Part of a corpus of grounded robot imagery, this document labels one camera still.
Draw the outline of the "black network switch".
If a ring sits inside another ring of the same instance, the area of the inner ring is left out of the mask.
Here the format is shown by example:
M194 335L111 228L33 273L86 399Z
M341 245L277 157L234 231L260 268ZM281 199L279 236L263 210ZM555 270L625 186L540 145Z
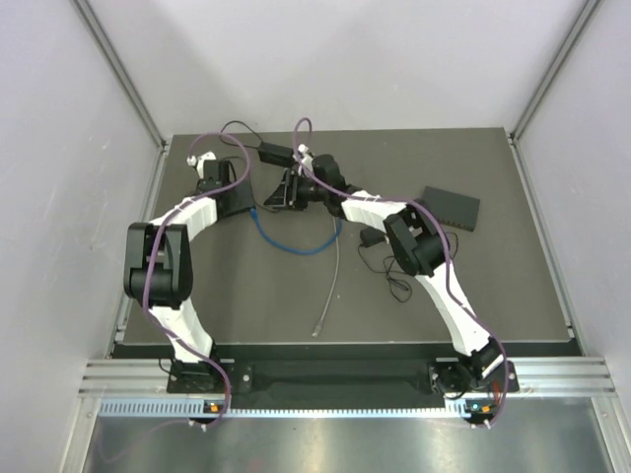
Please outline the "black network switch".
M475 230L480 209L478 198L426 186L421 200L442 225L467 232Z
M219 164L221 186L227 186L237 180L236 170L231 161L221 161ZM239 185L215 197L218 219L225 220L241 213L247 213L255 207L253 192L249 178L246 177Z

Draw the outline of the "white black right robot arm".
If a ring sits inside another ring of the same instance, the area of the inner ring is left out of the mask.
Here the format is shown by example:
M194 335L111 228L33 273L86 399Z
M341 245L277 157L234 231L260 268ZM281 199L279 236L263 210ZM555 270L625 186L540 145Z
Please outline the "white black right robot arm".
M373 195L346 181L331 155L314 156L306 147L261 151L262 162L284 169L265 205L277 210L304 210L320 202L329 214L364 225L386 237L400 269L415 278L430 296L459 354L460 378L480 390L494 379L507 392L510 369L506 350L474 313L457 280L444 231L416 201Z

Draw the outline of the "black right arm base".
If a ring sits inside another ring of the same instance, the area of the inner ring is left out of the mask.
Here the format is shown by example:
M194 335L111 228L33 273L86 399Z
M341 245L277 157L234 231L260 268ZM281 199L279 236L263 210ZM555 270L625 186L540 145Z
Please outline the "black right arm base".
M518 392L520 385L515 365L509 362L508 367L506 370L501 364L485 378L478 378L464 363L457 360L436 360L431 361L427 366L432 389L449 398L457 398L464 394L502 392L505 381L508 382L509 393Z

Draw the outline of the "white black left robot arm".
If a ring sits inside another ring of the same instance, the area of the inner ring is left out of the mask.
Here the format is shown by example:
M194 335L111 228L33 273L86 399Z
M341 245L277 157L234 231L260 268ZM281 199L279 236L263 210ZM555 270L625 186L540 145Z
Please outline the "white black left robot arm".
M187 163L198 174L194 193L163 216L129 226L123 289L172 343L170 376L209 391L223 385L224 369L211 359L213 339L192 302L190 243L220 220L215 192L233 183L229 165L211 152Z

